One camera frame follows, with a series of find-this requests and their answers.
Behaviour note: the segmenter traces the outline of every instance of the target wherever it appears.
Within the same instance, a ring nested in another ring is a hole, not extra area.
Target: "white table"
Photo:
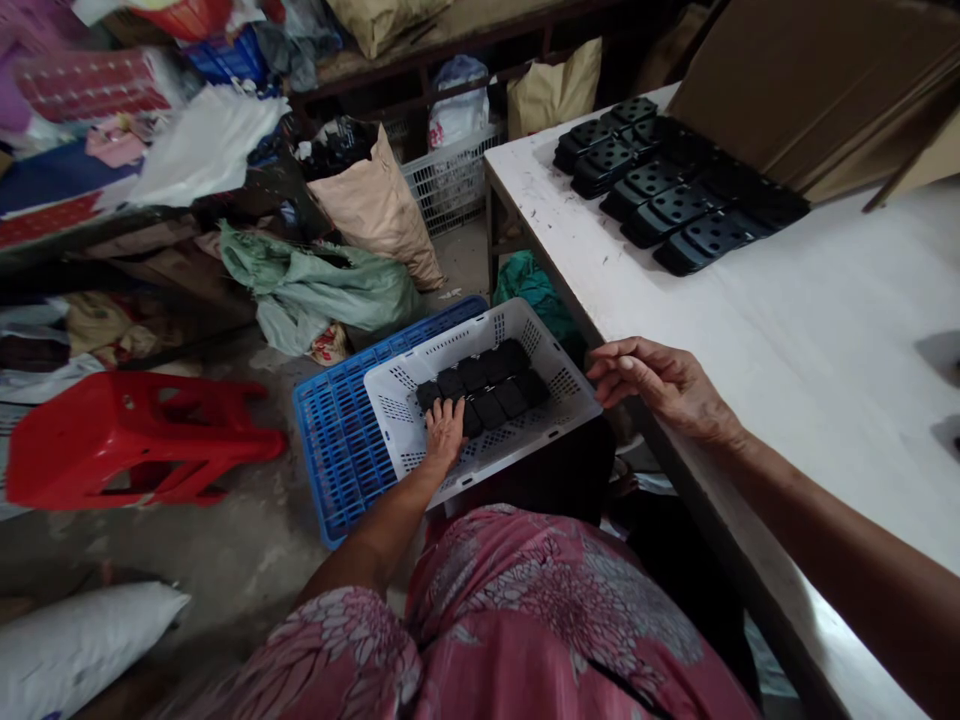
[[[649,97],[663,107],[674,89]],[[557,139],[582,120],[494,148],[486,165],[588,340],[639,334],[691,350],[747,427],[960,574],[960,389],[949,378],[960,185],[870,215],[869,192],[847,197],[676,278],[552,167]],[[855,718],[925,717],[719,471],[682,438],[649,433],[804,700]]]

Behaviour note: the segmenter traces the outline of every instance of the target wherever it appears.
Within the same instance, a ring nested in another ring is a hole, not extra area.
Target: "hand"
[[[427,410],[427,456],[425,464],[436,464],[443,476],[453,469],[460,459],[460,451],[467,444],[463,437],[463,411],[467,406],[464,398],[457,400],[433,401],[433,409]]]
[[[599,380],[597,401],[611,408],[639,395],[677,432],[709,445],[733,445],[746,434],[697,359],[642,337],[603,345],[590,353],[587,377]]]

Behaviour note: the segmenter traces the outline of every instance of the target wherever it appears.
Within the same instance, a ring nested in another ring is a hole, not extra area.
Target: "blue plastic crate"
[[[331,550],[343,542],[374,500],[397,482],[363,376],[370,368],[488,309],[478,295],[464,298],[294,389],[293,404],[320,532]]]
[[[232,78],[253,80],[258,85],[267,79],[267,63],[257,44],[257,33],[247,25],[231,45],[218,35],[180,48],[207,82],[222,85]]]

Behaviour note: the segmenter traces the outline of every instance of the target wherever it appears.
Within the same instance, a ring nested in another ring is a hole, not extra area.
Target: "pink cloth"
[[[741,718],[746,693],[619,541],[506,505],[421,559],[404,626],[373,592],[298,608],[189,718]]]

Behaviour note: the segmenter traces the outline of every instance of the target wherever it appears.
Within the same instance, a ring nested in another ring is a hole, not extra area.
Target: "person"
[[[604,407],[639,396],[725,467],[901,686],[931,716],[958,716],[960,578],[746,430],[690,353],[637,337],[592,354]],[[466,513],[421,558],[406,621],[394,615],[387,586],[458,461],[463,411],[463,400],[437,401],[420,466],[363,516],[247,665],[180,716],[756,717],[627,545],[573,517],[505,504]],[[582,455],[590,447],[578,443]]]

